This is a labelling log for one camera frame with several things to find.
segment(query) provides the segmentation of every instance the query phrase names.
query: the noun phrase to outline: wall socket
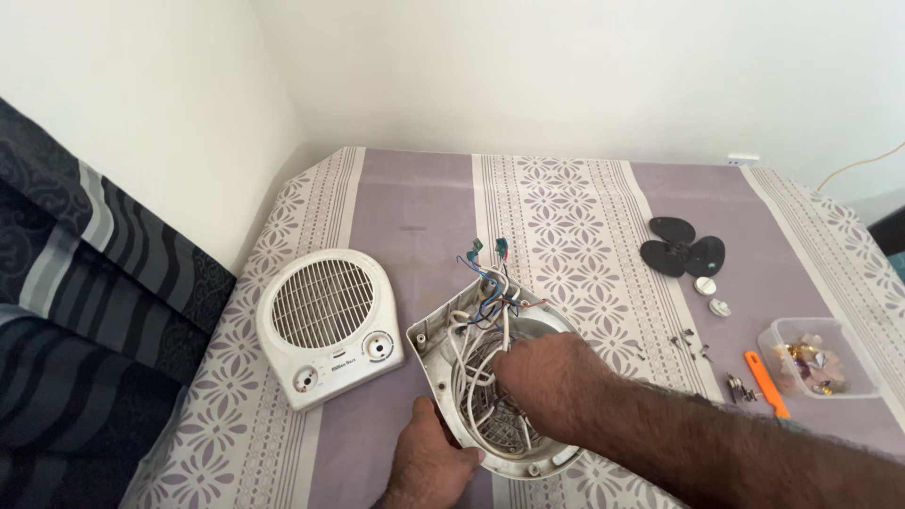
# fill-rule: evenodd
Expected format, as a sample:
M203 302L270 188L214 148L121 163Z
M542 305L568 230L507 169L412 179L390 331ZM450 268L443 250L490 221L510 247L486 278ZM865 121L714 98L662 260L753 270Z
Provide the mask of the wall socket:
M756 166L760 162L760 156L751 154L729 154L726 163L730 166Z

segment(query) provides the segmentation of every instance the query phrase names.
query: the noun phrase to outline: yellow cable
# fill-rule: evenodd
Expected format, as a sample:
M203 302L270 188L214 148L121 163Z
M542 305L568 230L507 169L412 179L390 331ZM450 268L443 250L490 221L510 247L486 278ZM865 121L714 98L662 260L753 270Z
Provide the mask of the yellow cable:
M829 177L827 177L826 180L824 180L824 183L823 183L823 184L821 184L820 186L817 187L817 190L819 191L820 189L823 189L824 186L826 185L826 183L830 181L830 178L833 178L833 177L835 177L836 175L839 175L840 173L844 172L846 169L851 168L852 166L858 166L858 165L860 165L860 164L867 164L867 163L872 163L873 161L879 161L880 159L885 158L886 156L891 156L892 154L895 154L895 153L898 152L899 149L901 149L902 147L905 147L905 141L902 141L902 144L901 144L901 145L899 145L899 146L896 147L895 149L890 150L889 152L886 152L885 154L883 154L882 156L879 156L878 158L867 159L866 161L858 161L858 162L856 162L856 163L852 163L852 164L848 165L848 166L845 167L845 168L837 169L837 170L834 171Z

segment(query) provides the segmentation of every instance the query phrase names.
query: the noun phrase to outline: bedsheet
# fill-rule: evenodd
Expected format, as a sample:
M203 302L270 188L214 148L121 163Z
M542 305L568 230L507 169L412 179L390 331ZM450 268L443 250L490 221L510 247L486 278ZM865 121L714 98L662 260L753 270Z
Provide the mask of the bedsheet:
M720 318L692 278L664 277L638 246L647 220L717 235ZM725 373L754 386L741 353L779 317L833 316L876 364L881 397L789 399L816 433L905 454L905 289L854 212L768 168L345 148L285 184L243 269L172 433L124 507L369 507L424 374L405 365L292 412L262 356L254 314L286 263L329 247L368 253L393 285L402 332L473 280L455 263L505 236L508 267L546 296L617 372L728 400ZM487 259L485 249L480 260ZM693 329L692 345L669 342ZM700 355L702 344L713 363ZM744 409L769 413L766 403ZM562 475L510 481L479 469L461 507L672 507L668 494L586 453Z

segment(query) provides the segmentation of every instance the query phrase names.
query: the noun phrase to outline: candy wrapper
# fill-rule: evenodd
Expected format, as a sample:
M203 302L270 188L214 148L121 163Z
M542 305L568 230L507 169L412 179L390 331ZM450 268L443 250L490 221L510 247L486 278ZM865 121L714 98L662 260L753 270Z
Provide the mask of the candy wrapper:
M795 363L797 375L805 385L817 394L839 394L848 391L849 383L842 373L839 356L832 350L822 348L824 340L816 334L805 334L794 343L785 345L786 352ZM783 356L777 349L776 355ZM794 373L782 363L779 386L782 390L791 389L795 385Z

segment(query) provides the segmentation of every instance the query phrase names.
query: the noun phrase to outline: hand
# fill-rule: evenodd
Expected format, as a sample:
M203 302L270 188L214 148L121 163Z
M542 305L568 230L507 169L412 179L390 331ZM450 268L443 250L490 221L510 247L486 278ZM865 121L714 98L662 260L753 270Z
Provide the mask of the hand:
M569 332L518 341L491 362L499 385L525 410L531 426L570 445L582 445L594 425L589 419L596 412L589 405L596 392L623 382L585 340Z
M396 509L452 507L474 470L484 461L477 447L450 445L437 418L433 402L419 396L412 406L412 420L399 434L393 471L386 493L377 507Z

